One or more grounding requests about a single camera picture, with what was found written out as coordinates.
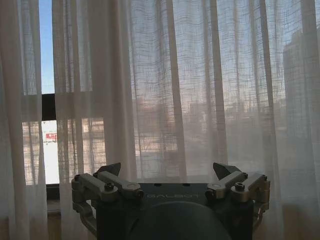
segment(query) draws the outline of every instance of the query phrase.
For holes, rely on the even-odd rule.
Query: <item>bolt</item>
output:
[[[80,177],[80,174],[75,175],[74,180],[78,181],[79,177]]]
[[[245,185],[243,185],[241,182],[236,182],[234,187],[235,187],[235,190],[237,190],[237,191],[245,190]]]
[[[106,191],[112,191],[114,189],[114,184],[112,182],[108,182],[104,185],[104,190]]]
[[[215,193],[211,189],[208,189],[207,191],[205,191],[205,196],[209,201],[215,200]]]
[[[135,192],[135,196],[136,196],[136,198],[138,198],[138,199],[142,199],[143,197],[144,197],[144,191],[142,191],[142,190],[137,190],[136,192]]]

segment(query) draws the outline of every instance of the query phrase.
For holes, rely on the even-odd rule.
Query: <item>white curtain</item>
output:
[[[0,0],[0,239],[46,240],[37,0]]]
[[[319,239],[318,0],[52,2],[62,239],[75,174],[139,182],[265,173],[255,239]]]

